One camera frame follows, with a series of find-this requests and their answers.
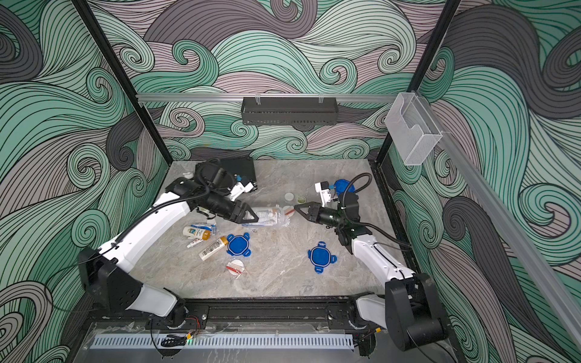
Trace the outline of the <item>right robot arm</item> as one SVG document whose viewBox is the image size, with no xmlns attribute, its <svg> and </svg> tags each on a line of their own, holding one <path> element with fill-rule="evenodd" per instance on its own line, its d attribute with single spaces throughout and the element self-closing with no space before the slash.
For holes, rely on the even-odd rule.
<svg viewBox="0 0 581 363">
<path fill-rule="evenodd" d="M 359 197 L 344 192 L 336 209 L 319 202 L 294 206 L 305 220 L 334 229 L 339 242 L 384 285 L 384 294 L 356 299 L 359 317 L 387 330 L 395 346 L 402 350 L 419 348 L 449 337 L 447 314 L 440 301 L 434 279 L 404 266 L 372 234 L 380 228 L 362 222 Z"/>
</svg>

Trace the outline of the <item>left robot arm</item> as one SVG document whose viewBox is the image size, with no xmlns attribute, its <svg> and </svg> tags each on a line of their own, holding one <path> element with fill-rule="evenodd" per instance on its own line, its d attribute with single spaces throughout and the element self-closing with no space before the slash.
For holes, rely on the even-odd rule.
<svg viewBox="0 0 581 363">
<path fill-rule="evenodd" d="M 165 319 L 170 327 L 186 320 L 184 299 L 167 289 L 151 287 L 130 272 L 153 243 L 190 212 L 204 209 L 239 225 L 258 222 L 252 208 L 240 200 L 257 187 L 254 162 L 249 158 L 198 163 L 192 177 L 172 181 L 153 207 L 125 231 L 94 250 L 78 255 L 85 292 L 110 314 L 137 311 Z"/>
</svg>

